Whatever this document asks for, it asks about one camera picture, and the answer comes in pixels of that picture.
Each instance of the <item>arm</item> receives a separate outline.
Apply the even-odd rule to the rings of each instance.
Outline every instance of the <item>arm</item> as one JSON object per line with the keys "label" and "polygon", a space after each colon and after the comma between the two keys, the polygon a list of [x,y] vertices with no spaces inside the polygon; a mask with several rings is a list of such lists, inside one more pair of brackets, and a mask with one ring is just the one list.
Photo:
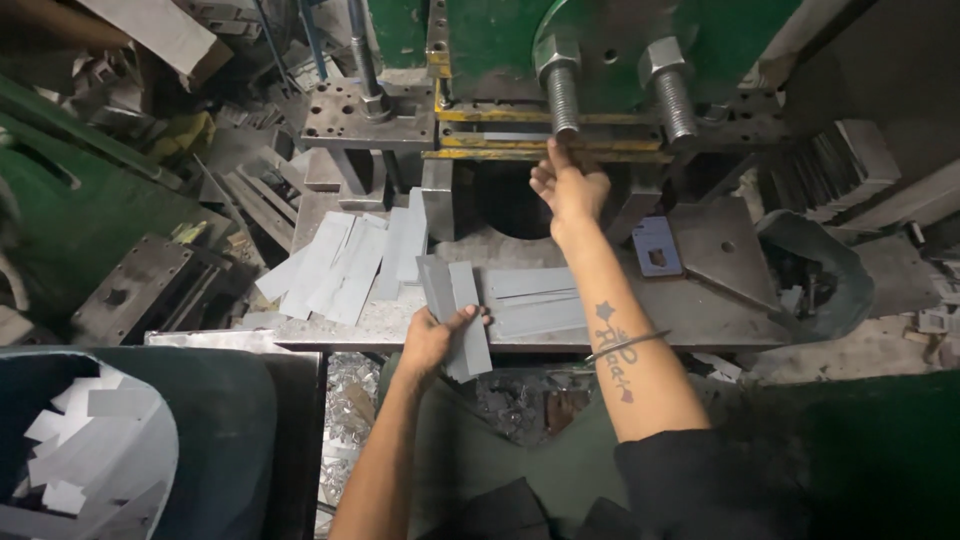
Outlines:
{"label": "arm", "polygon": [[[593,351],[655,331],[597,223],[610,180],[592,163],[584,176],[553,139],[548,151],[550,160],[534,168],[530,186],[553,210],[550,232],[577,283]],[[596,370],[619,441],[709,428],[686,371],[664,340],[598,358]]]}
{"label": "arm", "polygon": [[337,506],[330,540],[407,537],[420,399],[436,378],[450,336],[476,311],[476,306],[464,307],[443,324],[426,307],[414,313],[380,414]]}

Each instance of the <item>large hex nut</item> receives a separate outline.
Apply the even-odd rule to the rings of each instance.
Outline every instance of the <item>large hex nut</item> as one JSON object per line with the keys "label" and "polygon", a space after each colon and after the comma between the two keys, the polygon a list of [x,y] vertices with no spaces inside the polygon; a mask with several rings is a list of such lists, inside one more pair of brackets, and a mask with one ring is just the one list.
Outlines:
{"label": "large hex nut", "polygon": [[364,116],[370,121],[386,120],[390,116],[390,97],[387,92],[380,90],[380,93],[367,97],[360,95],[360,105],[363,108]]}
{"label": "large hex nut", "polygon": [[556,63],[566,63],[574,69],[580,67],[580,46],[576,41],[550,35],[534,48],[534,66],[541,86],[544,85],[546,68]]}
{"label": "large hex nut", "polygon": [[661,71],[684,70],[685,67],[686,61],[683,53],[680,52],[680,43],[671,36],[658,39],[647,46],[636,70],[640,77],[640,85],[646,88]]}

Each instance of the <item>hand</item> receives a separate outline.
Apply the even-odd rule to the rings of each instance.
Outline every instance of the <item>hand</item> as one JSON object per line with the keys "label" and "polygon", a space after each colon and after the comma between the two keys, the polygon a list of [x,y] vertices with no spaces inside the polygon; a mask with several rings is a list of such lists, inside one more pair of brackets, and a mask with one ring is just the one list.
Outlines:
{"label": "hand", "polygon": [[[410,319],[407,339],[403,342],[403,355],[400,356],[396,371],[411,376],[415,382],[421,382],[433,375],[450,349],[453,334],[469,324],[477,311],[486,313],[487,309],[467,306],[441,324],[426,306],[418,309]],[[484,315],[483,324],[489,323],[490,316]]]}
{"label": "hand", "polygon": [[559,243],[560,236],[567,231],[585,222],[598,222],[610,192],[610,179],[586,154],[577,156],[583,168],[581,172],[570,160],[566,148],[554,138],[547,141],[546,148],[550,159],[541,161],[530,171],[530,186],[553,210],[550,234]]}

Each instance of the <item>green pants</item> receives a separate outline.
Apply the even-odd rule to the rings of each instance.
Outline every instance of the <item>green pants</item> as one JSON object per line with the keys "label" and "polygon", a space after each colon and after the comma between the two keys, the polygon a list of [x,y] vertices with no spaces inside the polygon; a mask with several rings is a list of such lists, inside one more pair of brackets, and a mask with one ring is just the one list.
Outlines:
{"label": "green pants", "polygon": [[[379,404],[398,360],[393,355],[381,370]],[[628,507],[613,465],[616,444],[600,397],[552,440],[525,448],[478,416],[447,382],[437,380],[420,404],[408,537],[429,532],[473,497],[526,477],[552,532],[572,538],[597,497]]]}

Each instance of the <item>tattoo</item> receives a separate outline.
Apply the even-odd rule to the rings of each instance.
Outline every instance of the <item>tattoo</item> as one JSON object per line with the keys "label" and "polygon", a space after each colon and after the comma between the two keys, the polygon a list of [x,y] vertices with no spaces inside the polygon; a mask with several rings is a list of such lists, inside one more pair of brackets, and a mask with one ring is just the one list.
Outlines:
{"label": "tattoo", "polygon": [[[595,331],[593,334],[600,339],[600,350],[607,349],[612,347],[617,343],[623,343],[624,341],[630,339],[630,336],[626,332],[619,328],[614,328],[610,324],[610,317],[616,312],[616,309],[613,309],[610,306],[609,302],[604,302],[603,304],[598,304],[596,309],[597,317],[603,320],[607,324],[607,327],[604,330]],[[610,368],[610,373],[613,376],[614,386],[619,388],[622,391],[620,395],[620,401],[631,404],[634,402],[634,393],[630,391],[630,381],[627,380],[623,373],[623,368],[620,367],[620,362],[623,361],[628,364],[636,363],[636,351],[633,347],[624,347],[617,351],[613,351],[608,355],[604,356],[604,359],[607,361],[607,367]]]}

